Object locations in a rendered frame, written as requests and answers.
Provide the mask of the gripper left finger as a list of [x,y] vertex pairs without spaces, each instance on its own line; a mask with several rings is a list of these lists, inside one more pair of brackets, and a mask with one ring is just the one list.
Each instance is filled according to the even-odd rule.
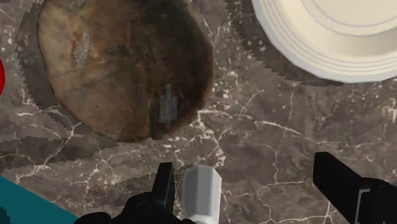
[[73,224],[195,224],[173,215],[175,197],[173,165],[161,163],[152,191],[132,196],[118,216],[96,212],[85,214]]

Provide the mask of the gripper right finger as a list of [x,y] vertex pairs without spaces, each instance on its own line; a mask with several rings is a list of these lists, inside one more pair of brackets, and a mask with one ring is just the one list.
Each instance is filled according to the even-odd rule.
[[349,224],[397,224],[397,186],[364,178],[325,151],[315,153],[312,180]]

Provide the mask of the grey white faceted cylinder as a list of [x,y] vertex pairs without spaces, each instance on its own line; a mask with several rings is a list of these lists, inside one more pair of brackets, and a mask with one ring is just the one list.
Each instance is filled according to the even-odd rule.
[[196,165],[184,172],[181,210],[195,224],[219,224],[222,178],[214,167]]

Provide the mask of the brown rounded loaf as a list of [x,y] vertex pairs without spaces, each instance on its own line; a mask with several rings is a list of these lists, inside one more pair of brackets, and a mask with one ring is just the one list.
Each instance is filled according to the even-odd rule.
[[212,90],[212,44],[186,0],[44,0],[38,45],[59,103],[115,141],[179,131]]

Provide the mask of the teal flat object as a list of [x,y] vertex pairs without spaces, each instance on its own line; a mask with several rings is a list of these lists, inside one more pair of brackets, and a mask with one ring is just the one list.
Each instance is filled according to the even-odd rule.
[[0,176],[0,224],[73,224],[78,218]]

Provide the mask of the cream white plate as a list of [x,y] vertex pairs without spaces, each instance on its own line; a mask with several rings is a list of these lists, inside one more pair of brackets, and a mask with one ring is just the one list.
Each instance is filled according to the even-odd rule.
[[293,65],[344,83],[397,77],[397,0],[251,0],[270,43]]

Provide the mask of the red round object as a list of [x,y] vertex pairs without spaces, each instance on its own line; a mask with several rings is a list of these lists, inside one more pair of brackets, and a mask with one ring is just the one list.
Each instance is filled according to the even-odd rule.
[[3,62],[0,58],[0,95],[3,93],[4,85],[5,85],[5,70],[4,70]]

